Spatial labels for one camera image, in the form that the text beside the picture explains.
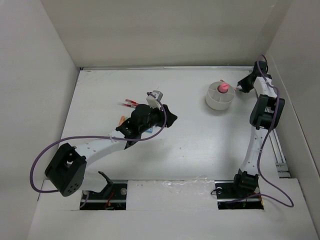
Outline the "pink highlighter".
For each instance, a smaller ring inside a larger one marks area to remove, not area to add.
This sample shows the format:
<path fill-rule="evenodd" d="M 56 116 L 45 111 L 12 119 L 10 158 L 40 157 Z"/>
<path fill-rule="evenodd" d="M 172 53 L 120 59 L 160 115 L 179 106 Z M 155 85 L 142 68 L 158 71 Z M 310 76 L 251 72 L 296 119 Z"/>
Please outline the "pink highlighter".
<path fill-rule="evenodd" d="M 221 83 L 218 87 L 217 87 L 217 90 L 222 93 L 222 94 L 225 94 L 228 92 L 229 90 L 229 85 L 225 82 Z"/>

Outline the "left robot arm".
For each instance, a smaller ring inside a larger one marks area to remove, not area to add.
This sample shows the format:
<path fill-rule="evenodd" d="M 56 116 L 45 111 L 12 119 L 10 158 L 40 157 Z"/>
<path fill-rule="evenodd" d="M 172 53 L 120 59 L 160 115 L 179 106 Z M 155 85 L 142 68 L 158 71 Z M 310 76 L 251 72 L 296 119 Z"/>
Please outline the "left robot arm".
<path fill-rule="evenodd" d="M 166 104 L 163 109 L 139 104 L 106 139 L 96 138 L 78 146 L 62 144 L 47 166 L 45 175 L 63 197 L 82 190 L 107 198 L 112 191 L 111 180 L 102 171 L 89 173 L 86 168 L 107 155 L 133 146 L 145 131 L 154 126 L 169 128 L 177 118 Z"/>

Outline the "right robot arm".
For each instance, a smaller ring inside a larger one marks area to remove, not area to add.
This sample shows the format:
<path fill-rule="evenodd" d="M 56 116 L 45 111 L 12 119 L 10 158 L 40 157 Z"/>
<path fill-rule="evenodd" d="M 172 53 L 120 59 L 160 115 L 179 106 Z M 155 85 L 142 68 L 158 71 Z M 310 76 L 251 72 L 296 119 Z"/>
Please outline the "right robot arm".
<path fill-rule="evenodd" d="M 234 176 L 231 191 L 237 199 L 255 196 L 261 174 L 261 158 L 269 134 L 277 127 L 285 100 L 278 88 L 272 85 L 267 60 L 254 63 L 252 72 L 237 83 L 243 93 L 255 90 L 257 101 L 249 117 L 250 141 L 245 158 Z"/>

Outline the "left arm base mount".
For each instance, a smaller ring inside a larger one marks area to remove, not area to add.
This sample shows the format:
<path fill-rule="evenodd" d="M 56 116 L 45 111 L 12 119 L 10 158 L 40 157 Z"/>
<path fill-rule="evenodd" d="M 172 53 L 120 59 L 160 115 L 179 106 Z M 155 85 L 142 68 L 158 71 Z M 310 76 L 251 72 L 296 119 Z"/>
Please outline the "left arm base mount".
<path fill-rule="evenodd" d="M 106 185 L 100 192 L 84 191 L 81 196 L 80 210 L 124 211 L 127 207 L 127 180 L 111 180 L 104 172 L 98 171 Z"/>

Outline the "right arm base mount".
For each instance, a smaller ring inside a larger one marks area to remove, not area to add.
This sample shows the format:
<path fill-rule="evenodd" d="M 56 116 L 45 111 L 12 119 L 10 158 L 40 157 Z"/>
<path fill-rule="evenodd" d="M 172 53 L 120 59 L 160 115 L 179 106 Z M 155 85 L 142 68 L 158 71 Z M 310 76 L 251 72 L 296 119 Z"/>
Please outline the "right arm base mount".
<path fill-rule="evenodd" d="M 263 210 L 258 180 L 257 174 L 239 170 L 233 180 L 216 180 L 210 194 L 219 210 Z"/>

